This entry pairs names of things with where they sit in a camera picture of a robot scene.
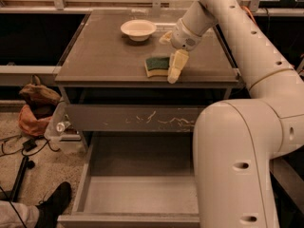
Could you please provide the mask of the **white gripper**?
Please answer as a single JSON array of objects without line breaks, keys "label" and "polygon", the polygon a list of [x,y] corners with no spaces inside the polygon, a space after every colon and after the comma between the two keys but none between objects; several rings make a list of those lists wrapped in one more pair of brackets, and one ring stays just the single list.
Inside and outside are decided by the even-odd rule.
[{"label": "white gripper", "polygon": [[174,84],[180,77],[181,72],[189,59],[187,51],[193,50],[201,41],[201,37],[192,33],[180,18],[172,31],[167,31],[160,39],[162,45],[170,43],[177,49],[170,55],[167,81]]}]

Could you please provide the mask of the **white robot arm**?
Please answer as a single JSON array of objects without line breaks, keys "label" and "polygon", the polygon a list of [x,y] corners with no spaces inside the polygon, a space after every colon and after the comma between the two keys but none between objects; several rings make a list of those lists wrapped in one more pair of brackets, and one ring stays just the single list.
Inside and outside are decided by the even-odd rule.
[{"label": "white robot arm", "polygon": [[164,35],[175,53],[175,83],[184,55],[219,25],[249,91],[246,99],[207,106],[193,133],[201,228],[279,228],[270,161],[304,144],[304,83],[239,5],[197,0]]}]

